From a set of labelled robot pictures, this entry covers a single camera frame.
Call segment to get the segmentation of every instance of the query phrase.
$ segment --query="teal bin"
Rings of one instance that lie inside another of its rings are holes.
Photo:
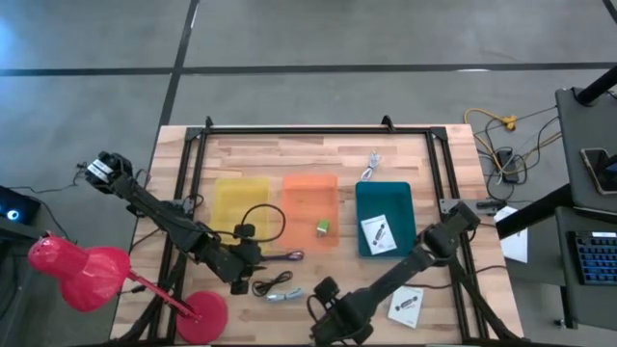
[[[396,249],[371,254],[360,221],[386,215]],[[407,182],[358,182],[356,184],[358,253],[365,257],[406,256],[416,240],[412,190]]]

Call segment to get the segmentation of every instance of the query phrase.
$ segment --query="wooden tabletop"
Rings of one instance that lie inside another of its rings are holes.
[[[468,125],[445,125],[452,160],[463,199],[487,197],[484,177]],[[152,179],[148,190],[160,200],[170,200],[180,163],[186,126],[161,128],[151,167]],[[442,181],[449,196],[442,149],[436,142]],[[366,168],[368,154],[376,150],[382,160],[375,170],[373,181],[405,181],[412,189],[416,229],[423,230],[439,221],[433,179],[428,162],[425,138],[421,135],[216,135],[208,136],[205,160],[201,172],[200,194],[203,205],[196,211],[196,219],[209,223],[213,205],[214,183],[220,177],[268,177],[270,203],[281,203],[282,178],[288,174],[335,174],[338,176],[339,243],[329,251],[312,254],[307,251],[304,261],[269,262],[267,270],[255,274],[254,280],[267,280],[285,270],[293,272],[293,280],[277,287],[284,291],[302,287],[308,294],[327,276],[338,283],[341,293],[367,286],[383,275],[398,260],[362,259],[357,255],[357,223],[355,184]],[[187,175],[185,195],[188,194],[196,149]],[[280,225],[269,224],[273,232]],[[135,240],[156,229],[150,220],[137,225]],[[136,247],[131,253],[133,269],[149,280],[157,281],[165,235],[160,232]],[[471,244],[476,269],[490,265],[505,265],[496,231],[480,227]],[[504,269],[478,274],[482,295],[497,316],[515,334],[522,336],[512,287]],[[410,283],[442,285],[449,283],[446,268],[431,268],[414,277]],[[135,286],[128,281],[123,290]],[[222,283],[204,264],[187,266],[184,295],[199,290],[222,295],[228,305],[228,324],[216,344],[291,344],[309,343],[309,328],[313,324],[305,298],[276,304],[266,303],[253,294],[231,296],[229,285]],[[149,292],[124,294],[119,300],[111,337],[124,334],[139,317],[152,298]],[[466,312],[471,334],[477,336],[473,309],[467,294]],[[460,341],[452,290],[425,289],[418,325],[410,329],[388,320],[389,299],[377,309],[371,324],[373,335],[366,343],[454,343]],[[164,335],[166,319],[161,323]]]

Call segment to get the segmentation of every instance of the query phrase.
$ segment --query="blue light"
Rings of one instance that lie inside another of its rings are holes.
[[[16,221],[17,218],[19,218],[19,212],[11,210],[7,212],[7,218],[9,219],[9,221]]]

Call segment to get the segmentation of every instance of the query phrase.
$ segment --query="concrete floor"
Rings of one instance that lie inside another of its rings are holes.
[[[5,0],[0,69],[172,67],[189,3]],[[611,62],[617,60],[615,34],[600,0],[202,0],[185,65]],[[470,107],[523,116],[554,105],[556,89],[585,86],[602,73],[183,76],[170,123],[201,124],[206,115],[220,124],[375,123],[385,114],[398,123],[452,123]],[[168,75],[0,77],[0,184],[64,186],[77,162],[103,149],[147,168],[169,82]],[[495,130],[496,146],[516,147],[555,115],[524,120],[511,134]],[[474,129],[485,121],[473,117]],[[557,142],[543,150],[540,165],[512,199],[535,200],[567,181]],[[128,248],[135,220],[117,198],[85,184],[40,198],[81,245]],[[43,213],[39,223],[51,227]],[[510,268],[526,337],[613,344],[614,332],[555,328],[552,320],[561,315],[557,287],[527,281],[525,272],[519,264]],[[39,277],[23,345],[103,341],[114,307],[78,313],[52,280]]]

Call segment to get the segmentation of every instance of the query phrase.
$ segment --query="red lamp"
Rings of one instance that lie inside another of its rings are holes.
[[[178,333],[189,343],[215,340],[228,321],[227,306],[220,295],[199,291],[185,300],[186,305],[180,303],[134,273],[128,254],[118,248],[81,248],[50,234],[30,248],[28,260],[35,269],[58,279],[65,301],[82,312],[103,306],[120,292],[124,280],[130,279],[177,308]]]

